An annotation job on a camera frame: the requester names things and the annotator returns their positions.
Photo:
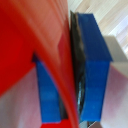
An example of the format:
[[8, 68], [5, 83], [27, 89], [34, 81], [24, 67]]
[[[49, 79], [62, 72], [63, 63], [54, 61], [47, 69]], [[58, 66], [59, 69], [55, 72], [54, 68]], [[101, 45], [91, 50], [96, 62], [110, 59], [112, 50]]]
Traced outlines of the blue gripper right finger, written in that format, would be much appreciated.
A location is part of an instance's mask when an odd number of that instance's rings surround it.
[[79, 118], [99, 121], [112, 57], [92, 14], [71, 13], [71, 48]]

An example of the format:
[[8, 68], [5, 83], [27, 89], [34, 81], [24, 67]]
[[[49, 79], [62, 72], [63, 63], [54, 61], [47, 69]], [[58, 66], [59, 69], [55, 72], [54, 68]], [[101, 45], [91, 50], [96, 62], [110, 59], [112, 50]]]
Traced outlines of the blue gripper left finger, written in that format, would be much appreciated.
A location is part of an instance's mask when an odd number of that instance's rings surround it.
[[32, 61], [36, 64], [41, 120], [44, 124], [60, 123], [68, 118], [63, 101], [44, 64], [36, 55], [33, 55]]

